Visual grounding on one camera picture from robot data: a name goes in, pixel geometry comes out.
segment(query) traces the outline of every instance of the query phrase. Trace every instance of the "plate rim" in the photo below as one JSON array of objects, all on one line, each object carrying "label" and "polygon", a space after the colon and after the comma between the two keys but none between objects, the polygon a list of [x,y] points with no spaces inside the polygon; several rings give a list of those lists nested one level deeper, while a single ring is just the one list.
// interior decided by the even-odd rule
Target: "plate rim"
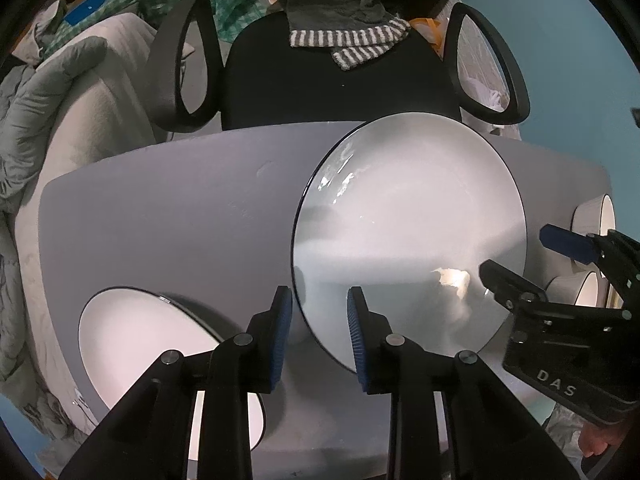
[{"label": "plate rim", "polygon": [[[524,272],[524,269],[526,268],[527,265],[527,254],[529,253],[529,247],[528,247],[528,240],[529,240],[529,227],[527,225],[527,216],[524,213],[524,204],[522,203],[522,195],[520,193],[520,189],[518,188],[518,184],[516,183],[516,180],[513,177],[513,173],[511,172],[511,170],[509,169],[509,167],[507,166],[507,163],[504,160],[504,157],[498,152],[498,150],[496,150],[493,145],[487,140],[485,139],[481,134],[479,134],[478,132],[476,132],[473,128],[471,128],[470,126],[467,126],[466,124],[457,121],[455,119],[451,119],[450,117],[446,117],[443,115],[439,115],[439,114],[432,114],[430,112],[399,112],[397,114],[389,114],[389,115],[385,115],[382,117],[378,117],[375,119],[372,119],[370,121],[365,121],[362,124],[359,124],[358,126],[356,126],[353,130],[349,131],[347,134],[345,134],[342,138],[340,138],[340,140],[338,140],[338,142],[336,142],[330,149],[329,151],[324,155],[324,157],[322,158],[322,160],[318,163],[318,165],[316,166],[316,168],[313,170],[313,173],[311,174],[311,177],[309,178],[308,182],[305,185],[305,189],[302,192],[302,195],[300,196],[300,200],[298,202],[298,207],[296,208],[296,215],[294,216],[293,219],[293,226],[291,229],[291,244],[290,244],[290,251],[289,251],[289,270],[291,272],[291,283],[293,285],[293,295],[296,298],[296,303],[298,304],[298,309],[300,311],[300,314],[302,315],[302,319],[305,321],[305,325],[308,328],[309,332],[311,332],[311,335],[313,336],[314,340],[316,341],[316,343],[318,343],[318,345],[320,346],[320,348],[322,348],[322,350],[324,350],[324,352],[336,363],[338,363],[338,365],[340,365],[342,368],[344,368],[345,370],[348,370],[350,373],[352,374],[356,374],[355,370],[352,370],[351,368],[349,368],[346,364],[344,364],[343,362],[341,362],[337,357],[334,356],[333,353],[331,353],[329,351],[329,349],[322,344],[322,342],[320,341],[320,339],[318,338],[318,336],[316,335],[316,332],[314,332],[314,330],[311,328],[311,325],[308,321],[308,319],[305,316],[305,311],[302,308],[302,304],[300,303],[300,297],[298,295],[298,286],[296,285],[296,273],[295,273],[295,266],[294,266],[294,261],[293,261],[293,253],[294,253],[294,246],[295,246],[295,242],[296,242],[296,228],[298,227],[298,218],[300,216],[300,211],[302,210],[302,204],[305,201],[306,198],[306,194],[308,193],[310,187],[311,187],[311,183],[313,182],[313,180],[315,179],[316,175],[318,174],[318,172],[320,171],[320,169],[324,166],[325,162],[327,161],[327,159],[332,155],[332,153],[335,152],[335,150],[338,148],[338,146],[340,146],[346,139],[348,139],[349,137],[351,137],[354,133],[356,133],[357,131],[359,131],[360,129],[364,128],[365,126],[368,126],[371,123],[374,123],[376,121],[382,120],[382,119],[386,119],[388,117],[395,117],[395,116],[404,116],[404,115],[422,115],[422,116],[433,116],[433,117],[438,117],[439,119],[444,119],[446,121],[449,122],[453,122],[456,123],[456,125],[459,126],[463,126],[464,128],[466,128],[467,130],[469,130],[471,133],[475,134],[476,136],[480,137],[482,140],[484,140],[484,142],[486,142],[489,147],[495,152],[495,154],[500,158],[500,160],[502,161],[502,164],[504,165],[504,167],[506,168],[506,170],[509,172],[509,175],[511,177],[511,181],[513,182],[513,185],[516,189],[516,192],[518,193],[518,197],[520,199],[520,209],[522,211],[522,218],[524,219],[524,229],[525,229],[525,247],[524,247],[524,263],[522,264],[522,270]],[[507,318],[505,318],[505,320],[502,322],[502,324],[500,326],[502,326],[504,324],[505,321],[507,321]],[[484,346],[482,346],[482,348],[484,348],[487,344],[489,343],[489,341],[487,341],[487,343],[485,343]]]},{"label": "plate rim", "polygon": [[[96,296],[98,296],[99,294],[102,294],[103,292],[107,292],[108,290],[135,290],[136,292],[143,292],[145,294],[152,295],[153,297],[158,298],[158,300],[163,301],[163,302],[165,302],[167,304],[170,304],[171,306],[174,306],[175,308],[180,310],[185,316],[190,318],[193,322],[197,323],[197,325],[201,326],[205,330],[205,332],[207,332],[213,339],[215,339],[215,341],[218,343],[218,345],[220,345],[222,342],[225,341],[225,339],[222,339],[218,335],[218,333],[213,329],[213,327],[209,326],[207,323],[205,323],[203,320],[201,320],[199,316],[197,316],[196,314],[194,314],[193,312],[188,310],[185,306],[180,304],[179,301],[175,301],[172,298],[168,298],[168,297],[166,297],[166,296],[164,296],[162,294],[158,294],[156,292],[151,292],[150,290],[145,290],[143,288],[139,288],[139,287],[136,287],[136,286],[129,286],[129,285],[108,286],[108,287],[96,292],[94,295],[92,295],[87,300],[87,302],[84,304],[84,307],[82,308],[82,310],[80,312],[80,317],[79,317],[79,320],[78,320],[78,338],[77,338],[77,340],[78,340],[78,351],[80,352],[80,361],[82,362],[82,369],[84,370],[84,373],[86,374],[86,376],[89,379],[89,384],[91,384],[91,387],[94,389],[96,395],[98,395],[98,397],[100,398],[100,400],[102,401],[102,403],[105,406],[106,406],[106,403],[104,402],[104,399],[102,398],[102,396],[100,395],[100,393],[96,389],[96,387],[94,385],[94,382],[91,380],[91,377],[89,377],[89,373],[87,372],[86,366],[84,365],[84,359],[82,359],[82,351],[81,351],[81,348],[80,348],[80,324],[82,323],[82,314],[84,314],[84,311],[86,310],[86,308],[89,305],[89,303],[91,302],[91,300],[93,298],[95,298]],[[260,445],[260,443],[264,439],[264,435],[266,434],[266,431],[267,431],[267,413],[266,413],[266,411],[264,409],[264,402],[262,401],[262,395],[260,393],[256,393],[256,392],[249,392],[249,393],[255,393],[256,397],[258,397],[258,403],[260,404],[260,410],[262,412],[262,431],[261,431],[260,437],[258,437],[258,440],[256,441],[255,445],[252,446],[251,449],[250,449],[250,451],[253,451],[255,448],[257,448]]]}]

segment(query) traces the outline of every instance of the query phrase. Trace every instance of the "white plate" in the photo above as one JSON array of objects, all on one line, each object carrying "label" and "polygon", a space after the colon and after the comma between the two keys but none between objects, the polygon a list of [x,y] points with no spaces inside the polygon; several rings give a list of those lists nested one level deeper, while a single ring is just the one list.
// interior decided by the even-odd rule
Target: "white plate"
[{"label": "white plate", "polygon": [[595,272],[576,272],[554,278],[546,288],[552,303],[598,306],[598,277]]},{"label": "white plate", "polygon": [[527,231],[504,162],[480,135],[438,115],[365,124],[321,164],[302,199],[292,264],[320,344],[354,370],[346,296],[424,349],[479,351],[508,312],[482,286],[492,258],[522,275]]},{"label": "white plate", "polygon": [[580,204],[571,222],[571,231],[580,235],[588,233],[606,236],[609,229],[616,228],[616,214],[608,194],[597,196]]},{"label": "white plate", "polygon": [[[82,311],[78,329],[86,373],[111,409],[165,350],[189,356],[220,343],[180,308],[153,294],[111,288],[96,294]],[[249,441],[253,449],[264,432],[264,411],[257,394],[248,394]],[[189,458],[198,459],[204,392],[196,395]]]}]

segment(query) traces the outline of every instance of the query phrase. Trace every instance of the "orange object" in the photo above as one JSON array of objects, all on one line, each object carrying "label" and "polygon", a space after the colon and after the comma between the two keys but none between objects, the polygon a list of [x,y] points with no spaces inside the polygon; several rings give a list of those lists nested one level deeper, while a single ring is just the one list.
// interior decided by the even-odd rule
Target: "orange object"
[{"label": "orange object", "polygon": [[[431,46],[437,53],[440,53],[445,37],[444,31],[442,30],[442,22],[434,20],[433,18],[414,18],[409,21],[409,24],[431,43]],[[429,29],[429,34],[424,33],[425,27]]]}]

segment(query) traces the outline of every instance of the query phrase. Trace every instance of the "striped towel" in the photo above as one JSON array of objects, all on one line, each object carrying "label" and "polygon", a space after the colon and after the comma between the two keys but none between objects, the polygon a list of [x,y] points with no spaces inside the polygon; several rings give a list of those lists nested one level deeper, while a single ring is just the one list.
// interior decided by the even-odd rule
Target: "striped towel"
[{"label": "striped towel", "polygon": [[393,18],[387,25],[360,30],[292,30],[291,46],[330,47],[334,61],[349,70],[381,54],[404,40],[411,25],[402,18]]}]

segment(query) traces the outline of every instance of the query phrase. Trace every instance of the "white cloth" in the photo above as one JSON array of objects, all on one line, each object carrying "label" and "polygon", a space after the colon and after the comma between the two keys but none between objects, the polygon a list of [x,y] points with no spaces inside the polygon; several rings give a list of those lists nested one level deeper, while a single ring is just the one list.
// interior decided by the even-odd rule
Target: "white cloth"
[{"label": "white cloth", "polygon": [[[497,112],[504,111],[504,107],[500,102],[500,92],[487,88],[487,86],[473,77],[466,75],[458,77],[460,78],[460,85],[462,86],[462,89],[474,101],[483,104],[487,108],[491,108],[491,110],[495,110]],[[464,108],[460,108],[460,115],[462,117],[462,122],[470,128],[473,128],[479,134],[490,134],[496,128],[500,130],[503,129],[503,126],[500,124],[485,123],[483,120],[471,115]]]},{"label": "white cloth", "polygon": [[31,27],[15,47],[14,56],[28,65],[36,66],[42,50],[53,39],[65,13],[65,1],[57,0],[36,14]]},{"label": "white cloth", "polygon": [[31,329],[31,354],[73,424],[90,433],[94,424],[78,405],[76,384],[47,307],[40,269],[38,206],[43,188],[54,178],[108,156],[156,143],[138,98],[142,68],[155,30],[134,14],[120,14],[88,28],[68,44],[87,36],[105,38],[110,50],[100,65],[78,78],[60,106],[40,175],[26,189],[16,215],[15,241]]}]

